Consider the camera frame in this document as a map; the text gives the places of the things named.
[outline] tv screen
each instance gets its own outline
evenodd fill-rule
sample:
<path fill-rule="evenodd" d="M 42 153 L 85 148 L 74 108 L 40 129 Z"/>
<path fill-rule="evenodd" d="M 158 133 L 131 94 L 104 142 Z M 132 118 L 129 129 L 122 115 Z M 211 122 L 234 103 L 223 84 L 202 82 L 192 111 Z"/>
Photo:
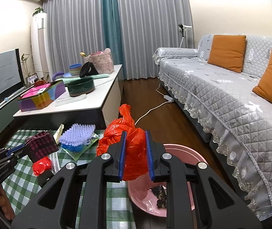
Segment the tv screen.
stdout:
<path fill-rule="evenodd" d="M 23 85 L 19 50 L 0 53 L 0 103 Z"/>

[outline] wall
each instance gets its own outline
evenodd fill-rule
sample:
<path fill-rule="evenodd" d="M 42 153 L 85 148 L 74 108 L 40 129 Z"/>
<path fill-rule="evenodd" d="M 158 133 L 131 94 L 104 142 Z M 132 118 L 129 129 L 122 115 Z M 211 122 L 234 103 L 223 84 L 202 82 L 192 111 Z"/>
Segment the wall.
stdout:
<path fill-rule="evenodd" d="M 272 0 L 189 0 L 194 45 L 205 34 L 272 37 Z"/>
<path fill-rule="evenodd" d="M 28 71 L 34 71 L 31 49 L 32 14 L 41 5 L 30 0 L 0 0 L 0 52 L 19 48 L 20 57 L 23 53 L 30 54 L 27 61 Z"/>

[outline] human hand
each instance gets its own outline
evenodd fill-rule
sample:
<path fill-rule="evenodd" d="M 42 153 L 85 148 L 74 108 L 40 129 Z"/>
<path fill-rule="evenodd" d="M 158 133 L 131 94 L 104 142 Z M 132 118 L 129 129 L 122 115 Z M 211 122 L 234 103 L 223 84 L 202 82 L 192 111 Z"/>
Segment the human hand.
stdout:
<path fill-rule="evenodd" d="M 8 197 L 6 196 L 6 193 L 2 187 L 2 185 L 0 185 L 0 207 L 4 213 L 4 216 L 6 217 L 7 220 L 13 220 L 15 218 L 15 213 L 14 210 L 11 206 L 11 203 L 8 199 Z"/>

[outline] gray quilted sofa cover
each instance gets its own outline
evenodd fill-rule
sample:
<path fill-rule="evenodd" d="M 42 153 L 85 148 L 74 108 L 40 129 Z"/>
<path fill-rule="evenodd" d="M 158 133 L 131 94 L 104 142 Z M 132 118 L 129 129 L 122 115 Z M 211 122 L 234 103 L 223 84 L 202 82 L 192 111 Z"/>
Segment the gray quilted sofa cover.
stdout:
<path fill-rule="evenodd" d="M 268 65 L 272 38 L 247 35 L 240 74 L 207 63 L 212 39 L 204 36 L 197 50 L 159 48 L 153 59 L 160 80 L 235 167 L 248 207 L 265 220 L 272 216 L 272 104 L 252 89 Z"/>

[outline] screw head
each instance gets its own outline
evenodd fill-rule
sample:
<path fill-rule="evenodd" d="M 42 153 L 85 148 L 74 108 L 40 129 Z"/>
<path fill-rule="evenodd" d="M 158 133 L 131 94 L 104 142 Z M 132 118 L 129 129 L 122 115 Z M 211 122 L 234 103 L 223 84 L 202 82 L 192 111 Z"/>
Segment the screw head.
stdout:
<path fill-rule="evenodd" d="M 66 164 L 66 168 L 67 169 L 73 169 L 74 167 L 75 167 L 74 163 L 68 163 L 68 164 Z"/>
<path fill-rule="evenodd" d="M 111 156 L 108 153 L 104 153 L 104 154 L 101 155 L 101 158 L 104 159 L 104 160 L 107 160 L 107 159 L 110 159 Z"/>
<path fill-rule="evenodd" d="M 164 153 L 163 155 L 162 155 L 162 158 L 163 159 L 170 159 L 172 157 L 172 155 L 170 154 L 170 153 Z"/>
<path fill-rule="evenodd" d="M 206 169 L 206 168 L 207 168 L 207 164 L 204 163 L 204 162 L 200 162 L 200 163 L 198 164 L 198 166 L 199 166 L 200 169 Z"/>

